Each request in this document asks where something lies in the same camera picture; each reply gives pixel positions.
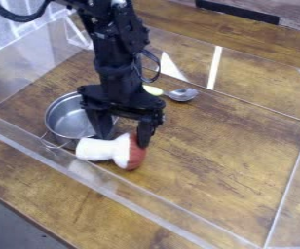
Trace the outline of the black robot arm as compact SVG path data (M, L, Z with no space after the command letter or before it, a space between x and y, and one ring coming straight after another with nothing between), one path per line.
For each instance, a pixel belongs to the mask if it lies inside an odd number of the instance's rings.
M131 0L56 0L76 10L93 46L93 68L97 85L76 88L80 107L96 131L96 137L111 137L115 116L137 121L136 144L148 146L156 127L163 123L165 103L143 88L156 79L141 75L143 56L152 55L149 29L137 17Z

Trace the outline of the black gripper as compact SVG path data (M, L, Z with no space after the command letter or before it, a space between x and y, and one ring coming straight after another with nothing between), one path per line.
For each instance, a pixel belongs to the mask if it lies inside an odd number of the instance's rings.
M112 136L112 114L139 120L136 127L136 143L144 149L148 147L156 125L163 123L165 103L148 93L143 83L152 82L141 77L139 65L120 67L95 66L99 74L99 85L84 85L76 88L81 96L81 107L99 139L108 140Z

